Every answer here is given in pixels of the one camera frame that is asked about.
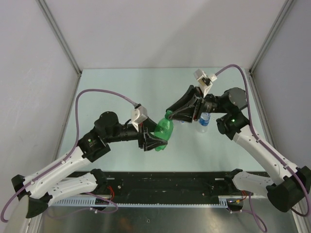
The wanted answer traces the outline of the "green plastic bottle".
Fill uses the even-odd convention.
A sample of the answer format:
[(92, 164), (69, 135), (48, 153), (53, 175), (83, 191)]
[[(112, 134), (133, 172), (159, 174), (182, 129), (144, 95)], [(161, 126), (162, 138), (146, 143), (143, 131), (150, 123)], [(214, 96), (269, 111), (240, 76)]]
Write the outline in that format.
[(163, 139), (166, 142), (170, 139), (174, 129), (173, 121), (169, 119), (169, 116), (172, 113), (171, 110), (167, 110), (165, 116), (158, 122), (154, 131), (154, 136)]

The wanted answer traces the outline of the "blue label bottle white cap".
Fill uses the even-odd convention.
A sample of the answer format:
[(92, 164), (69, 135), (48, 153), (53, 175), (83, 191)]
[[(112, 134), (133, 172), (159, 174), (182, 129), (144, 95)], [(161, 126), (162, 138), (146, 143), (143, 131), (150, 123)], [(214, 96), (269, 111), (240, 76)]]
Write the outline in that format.
[(201, 113), (200, 118), (198, 119), (198, 132), (204, 133), (207, 131), (209, 122), (210, 122), (210, 113)]

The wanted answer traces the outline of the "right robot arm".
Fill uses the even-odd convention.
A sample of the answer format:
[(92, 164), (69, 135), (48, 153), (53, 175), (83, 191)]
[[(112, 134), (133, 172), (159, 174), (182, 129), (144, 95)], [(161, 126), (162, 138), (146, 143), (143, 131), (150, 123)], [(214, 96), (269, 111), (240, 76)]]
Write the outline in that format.
[(244, 148), (267, 172), (267, 178), (235, 169), (227, 176), (224, 189), (230, 195), (240, 190), (267, 197), (281, 212), (287, 212), (307, 197), (311, 188), (311, 170), (299, 167), (281, 155), (254, 129), (242, 110), (247, 107), (247, 93), (238, 87), (221, 96), (204, 95), (190, 85), (186, 93), (167, 110), (169, 119), (197, 121), (202, 113), (222, 113), (216, 120), (218, 131)]

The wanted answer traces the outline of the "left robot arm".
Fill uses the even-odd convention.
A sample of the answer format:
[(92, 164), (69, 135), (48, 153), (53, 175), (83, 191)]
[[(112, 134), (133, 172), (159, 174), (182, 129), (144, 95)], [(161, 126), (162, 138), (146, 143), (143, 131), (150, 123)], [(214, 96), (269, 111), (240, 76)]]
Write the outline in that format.
[(148, 117), (137, 124), (122, 125), (116, 113), (102, 113), (93, 129), (79, 139), (72, 150), (31, 176), (16, 175), (11, 179), (17, 198), (29, 198), (26, 218), (33, 218), (54, 203), (77, 194), (104, 193), (108, 180), (100, 169), (75, 179), (65, 178), (109, 153), (109, 143), (136, 140), (144, 151), (166, 145), (168, 141), (157, 137), (155, 129), (156, 123)]

